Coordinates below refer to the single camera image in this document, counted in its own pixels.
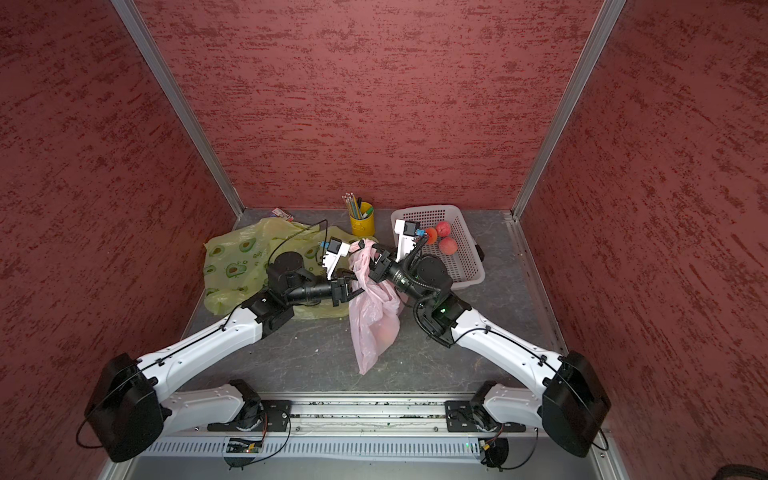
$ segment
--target black cable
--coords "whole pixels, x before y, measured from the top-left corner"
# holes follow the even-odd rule
[[[323,240],[323,256],[320,257],[320,262],[321,262],[320,266],[323,266],[322,265],[323,258],[325,258],[326,253],[328,252],[328,247],[327,247],[327,245],[328,245],[328,228],[329,228],[328,227],[328,220],[326,220],[326,235],[325,235],[325,238]]]
[[[290,305],[294,306],[318,306],[320,305],[322,300],[317,300],[315,303],[291,303]]]
[[[263,427],[262,427],[262,430],[261,430],[261,440],[259,441],[259,443],[261,445],[259,445],[259,447],[264,445],[264,439],[266,438],[266,429],[267,429],[267,426],[269,425],[267,423],[267,419],[266,419],[266,410],[263,410],[262,413],[263,413]],[[248,419],[248,418],[252,418],[253,419],[253,418],[256,418],[256,416],[258,416],[258,415],[254,415],[254,416],[251,416],[251,417],[246,417],[245,419]],[[229,422],[226,422],[223,425],[229,425],[232,422],[242,422],[245,419],[230,420]],[[247,447],[247,446],[250,446],[252,443],[256,443],[254,440],[250,440],[250,439],[241,439],[240,437],[230,437],[230,439],[227,441],[227,447],[228,448],[233,448],[233,445],[232,445],[231,442],[239,442],[241,448],[242,448],[243,445],[245,445]]]
[[[232,309],[232,311],[234,311],[235,309],[237,309],[237,307],[239,307],[239,306],[241,306],[241,305],[243,305],[243,302],[241,302],[240,304],[238,304],[238,305],[237,305],[237,306],[236,306],[234,309]],[[80,433],[82,432],[83,428],[85,427],[85,424],[86,424],[86,423],[88,423],[88,419],[91,417],[91,415],[93,415],[93,414],[94,414],[94,412],[96,412],[96,410],[97,410],[97,409],[98,409],[100,406],[104,405],[104,402],[106,402],[106,401],[107,401],[107,399],[108,399],[110,396],[112,396],[112,395],[113,395],[115,392],[117,392],[117,391],[119,391],[121,388],[123,388],[123,386],[125,386],[125,385],[126,385],[128,382],[130,382],[132,379],[134,379],[134,378],[136,378],[137,376],[139,376],[139,375],[140,375],[140,374],[141,374],[141,373],[142,373],[144,370],[146,370],[146,369],[149,369],[149,368],[151,368],[151,367],[153,367],[153,366],[155,366],[155,365],[158,365],[158,364],[161,364],[161,363],[165,362],[165,360],[167,360],[167,359],[171,358],[173,355],[176,355],[176,354],[177,354],[177,353],[179,353],[180,351],[182,351],[182,350],[184,350],[184,349],[186,349],[186,348],[188,348],[188,347],[191,347],[191,346],[192,346],[192,345],[194,345],[195,343],[197,343],[197,342],[200,342],[201,340],[204,340],[204,339],[208,338],[209,336],[213,335],[213,334],[214,334],[214,333],[216,333],[216,332],[223,332],[223,331],[225,331],[225,330],[227,329],[227,324],[230,322],[230,317],[231,317],[231,316],[232,316],[232,313],[230,312],[229,316],[227,317],[227,321],[226,321],[226,322],[224,322],[224,324],[223,324],[222,326],[220,326],[219,328],[217,328],[217,329],[215,329],[215,330],[213,330],[213,331],[211,331],[211,332],[209,332],[209,333],[207,333],[207,334],[203,335],[203,336],[202,336],[202,337],[200,337],[199,339],[196,339],[196,340],[194,340],[193,342],[190,342],[190,343],[188,343],[188,344],[187,344],[187,345],[185,345],[185,346],[182,346],[182,347],[181,347],[181,348],[179,348],[179,349],[176,349],[176,350],[174,350],[173,352],[171,352],[171,353],[167,354],[167,355],[166,355],[166,356],[164,356],[164,357],[161,357],[161,358],[159,358],[159,359],[156,359],[154,362],[152,362],[152,363],[150,363],[149,365],[145,366],[143,369],[141,369],[141,370],[139,370],[138,372],[134,373],[133,375],[129,376],[129,377],[128,377],[127,379],[125,379],[125,381],[124,381],[124,382],[122,382],[120,385],[118,385],[118,386],[114,387],[112,390],[110,390],[109,392],[107,392],[107,395],[105,395],[105,396],[104,396],[104,398],[103,398],[103,399],[101,399],[101,401],[99,401],[99,403],[97,403],[97,404],[94,406],[94,408],[93,408],[93,409],[91,409],[91,411],[90,411],[90,412],[88,412],[88,414],[85,416],[85,418],[83,419],[83,421],[82,421],[82,422],[80,423],[80,425],[78,426],[78,430],[77,430],[77,432],[74,434],[74,442],[75,442],[75,443],[78,445],[78,447],[80,447],[81,449],[101,449],[101,448],[104,448],[104,446],[103,446],[103,445],[84,445],[84,444],[82,444],[82,443],[80,442]]]
[[[412,285],[420,286],[420,287],[421,287],[421,288],[423,288],[424,290],[430,290],[430,291],[432,291],[432,292],[435,292],[435,293],[440,293],[440,289],[439,289],[439,288],[433,287],[432,285],[429,285],[429,284],[427,284],[427,283],[424,283],[424,282],[422,282],[422,281],[419,281],[419,280],[417,280],[417,279],[416,279],[416,278],[415,278],[413,275],[411,275],[411,273],[410,273],[408,270],[403,270],[403,271],[402,271],[402,275],[403,275],[403,276],[404,276],[406,279],[408,279],[408,281],[409,281],[409,282],[410,282]]]
[[[416,325],[418,325],[419,328],[421,328],[424,331],[424,333],[427,334],[427,336],[429,338],[435,340],[437,343],[439,343],[440,345],[444,346],[445,348],[450,348],[451,344],[448,343],[443,338],[441,338],[437,334],[437,332],[429,331],[427,329],[427,327],[424,325],[424,323],[422,323],[422,320],[419,317],[419,307],[421,306],[422,303],[424,303],[425,301],[429,300],[430,298],[432,298],[432,295],[425,295],[422,298],[416,300],[416,302],[413,304],[413,318],[416,320]]]
[[[321,221],[319,221],[319,222],[317,222],[317,223],[313,223],[312,225],[308,225],[307,227],[304,227],[303,229],[299,230],[299,231],[298,231],[298,232],[296,232],[296,233],[293,233],[293,234],[292,234],[292,235],[290,235],[288,238],[286,238],[285,240],[283,240],[282,242],[280,242],[280,245],[278,245],[278,246],[277,246],[277,248],[275,248],[275,250],[272,250],[272,253],[270,253],[270,257],[269,257],[268,259],[266,259],[266,264],[267,264],[267,265],[269,265],[270,263],[272,263],[272,255],[274,255],[274,254],[275,254],[275,252],[277,252],[277,251],[278,251],[278,250],[279,250],[279,249],[280,249],[280,248],[281,248],[283,245],[285,245],[285,243],[286,243],[288,240],[290,240],[290,239],[294,238],[296,235],[298,235],[298,234],[300,234],[300,233],[303,233],[303,232],[306,232],[307,230],[309,230],[309,229],[310,229],[310,228],[312,228],[312,227],[317,227],[317,233],[320,233],[320,231],[322,230],[322,228],[320,228],[320,224],[321,224],[322,222],[325,222],[325,223],[326,223],[326,239],[327,239],[327,238],[328,238],[328,219],[326,219],[326,218],[323,218]],[[325,256],[325,245],[323,245],[323,255]]]
[[[285,446],[288,444],[288,440],[290,439],[290,431],[291,431],[291,425],[290,425],[290,415],[288,414],[288,412],[286,412],[286,411],[284,411],[284,410],[280,410],[280,411],[281,411],[281,412],[283,412],[283,413],[285,413],[286,415],[288,415],[288,416],[287,416],[287,418],[288,418],[288,436],[286,437],[286,441],[285,441],[285,442],[283,442],[283,444],[280,446],[280,448],[279,448],[279,449],[277,449],[277,452],[274,452],[272,455],[270,455],[270,456],[268,456],[268,457],[259,458],[258,460],[253,460],[253,461],[251,461],[251,462],[248,462],[247,464],[243,465],[243,467],[247,467],[248,465],[253,465],[254,463],[263,462],[264,460],[268,460],[268,459],[270,459],[270,458],[274,457],[274,456],[275,456],[275,455],[277,455],[278,453],[282,452],[282,451],[283,451],[283,449],[285,448]]]
[[[534,427],[534,430],[536,431],[536,440],[534,440],[533,442],[533,448],[531,449],[531,453],[529,453],[528,456],[525,457],[525,460],[523,460],[520,465],[515,465],[514,467],[498,467],[499,470],[516,470],[522,467],[523,465],[525,465],[526,463],[528,463],[528,460],[530,460],[531,457],[533,456],[533,452],[536,451],[536,445],[538,445],[538,428]]]
[[[498,437],[502,434],[503,431],[504,431],[504,424],[502,423],[498,427],[498,432],[496,432],[496,435],[494,435],[494,437],[492,439],[488,440],[486,443],[494,442],[496,439],[498,439]]]
[[[413,250],[411,250],[411,251],[408,253],[408,255],[406,255],[406,257],[405,257],[404,259],[402,259],[402,266],[403,266],[403,268],[402,268],[402,269],[403,269],[403,271],[406,271],[406,272],[408,272],[408,271],[410,270],[410,268],[411,268],[411,262],[413,261],[413,259],[414,259],[414,258],[416,258],[416,254],[417,254],[417,253],[421,253],[421,251],[422,251],[422,248],[423,248],[423,247],[426,245],[426,243],[427,243],[427,240],[429,240],[429,238],[428,238],[426,235],[424,235],[424,236],[420,237],[420,238],[419,238],[419,239],[416,241],[416,244],[413,246]]]
[[[731,477],[755,478],[756,480],[768,480],[768,472],[752,465],[723,465],[717,470],[712,480],[724,480]]]
[[[536,355],[535,353],[533,353],[533,352],[532,352],[530,349],[528,349],[528,348],[526,348],[525,346],[523,346],[522,344],[520,344],[520,342],[515,342],[513,339],[509,338],[508,336],[506,336],[506,335],[502,335],[501,333],[499,333],[499,332],[496,332],[496,331],[492,330],[490,326],[487,326],[487,327],[482,327],[482,328],[481,328],[481,327],[478,327],[478,328],[475,328],[475,329],[469,329],[469,330],[467,330],[466,332],[464,332],[464,333],[462,333],[461,335],[459,335],[459,336],[458,336],[458,339],[454,340],[454,341],[453,341],[453,343],[451,343],[449,346],[454,346],[454,345],[455,345],[455,344],[456,344],[456,343],[457,343],[457,342],[458,342],[460,339],[462,339],[462,338],[464,337],[464,335],[466,335],[467,333],[471,333],[471,332],[478,332],[478,331],[482,331],[482,332],[486,332],[486,333],[493,333],[494,335],[496,335],[496,336],[500,336],[502,339],[505,339],[505,340],[507,340],[508,342],[512,342],[512,343],[514,343],[515,345],[519,346],[520,348],[522,348],[522,349],[523,349],[523,350],[525,350],[526,352],[530,353],[530,354],[531,354],[531,355],[532,355],[532,356],[533,356],[535,359],[537,359],[539,362],[541,362],[542,364],[544,364],[544,365],[546,365],[547,367],[549,367],[549,369],[550,369],[552,372],[554,372],[554,374],[555,374],[557,377],[559,377],[559,378],[560,378],[560,380],[562,380],[562,382],[565,384],[565,386],[567,386],[567,387],[568,387],[568,389],[569,389],[569,390],[571,390],[571,392],[574,394],[574,396],[576,397],[576,399],[577,399],[577,400],[578,400],[578,401],[579,401],[579,402],[580,402],[580,403],[581,403],[581,404],[584,406],[584,409],[586,409],[586,410],[587,410],[587,413],[589,413],[589,416],[590,416],[590,417],[592,417],[592,422],[594,422],[594,423],[595,423],[595,425],[597,425],[597,423],[598,423],[597,419],[594,417],[594,415],[592,415],[592,411],[589,409],[589,407],[587,406],[587,403],[584,401],[584,399],[582,399],[582,398],[581,398],[581,396],[578,394],[578,392],[576,391],[576,389],[575,389],[575,388],[574,388],[574,387],[573,387],[573,386],[572,386],[570,383],[568,383],[568,381],[567,381],[565,378],[563,378],[563,376],[562,376],[562,375],[560,375],[560,373],[559,373],[559,372],[558,372],[558,371],[555,369],[555,367],[553,367],[552,365],[550,365],[549,363],[547,363],[547,361],[546,361],[546,360],[544,360],[544,359],[542,359],[540,356],[538,356],[538,355]],[[593,445],[595,448],[597,448],[598,450],[601,450],[601,451],[603,451],[603,452],[607,452],[607,451],[608,451],[608,446],[609,446],[609,445],[608,445],[608,439],[605,437],[605,432],[603,432],[603,429],[602,429],[600,426],[598,426],[598,431],[600,432],[600,436],[603,438],[603,443],[605,443],[605,447],[601,447],[601,446],[599,446],[598,444],[596,444],[595,442],[592,442],[592,445]]]

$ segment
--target yellow pen holder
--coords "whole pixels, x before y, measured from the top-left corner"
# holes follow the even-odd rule
[[[362,202],[360,204],[360,211],[367,212],[371,208],[371,204],[368,202]],[[373,214],[371,212],[368,218],[357,220],[352,215],[349,216],[349,222],[352,224],[352,235],[356,237],[373,237],[376,235],[376,227],[373,226]]]

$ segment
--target black mounting plate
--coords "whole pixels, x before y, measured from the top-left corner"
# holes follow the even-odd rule
[[[472,419],[472,407],[469,401],[448,400],[445,402],[445,423],[449,432],[482,432]],[[507,422],[504,424],[504,431],[508,433],[525,432],[525,425],[519,423]]]
[[[261,406],[266,412],[266,430],[268,432],[285,432],[288,429],[287,416],[290,415],[291,405],[290,400],[261,400]],[[239,432],[242,435],[253,433],[244,432],[234,425],[226,423],[209,423],[208,432]]]

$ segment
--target red textured wall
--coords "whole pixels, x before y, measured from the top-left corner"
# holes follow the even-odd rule
[[[2,477],[94,478],[101,367],[178,339],[233,214],[109,2],[4,2],[0,82]]]
[[[601,0],[137,0],[248,207],[509,208]]]
[[[768,468],[768,4],[630,0],[523,226],[632,478]]]

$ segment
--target black motor housing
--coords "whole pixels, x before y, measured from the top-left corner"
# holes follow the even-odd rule
[[[586,357],[570,352],[561,361],[541,400],[541,426],[567,452],[585,457],[611,401]]]
[[[107,362],[85,408],[88,423],[113,462],[130,460],[152,445],[169,415],[157,401],[153,383],[127,353]]]
[[[277,256],[266,268],[270,290],[278,296],[305,284],[313,285],[317,277],[304,268],[304,257],[299,252],[285,252]]]

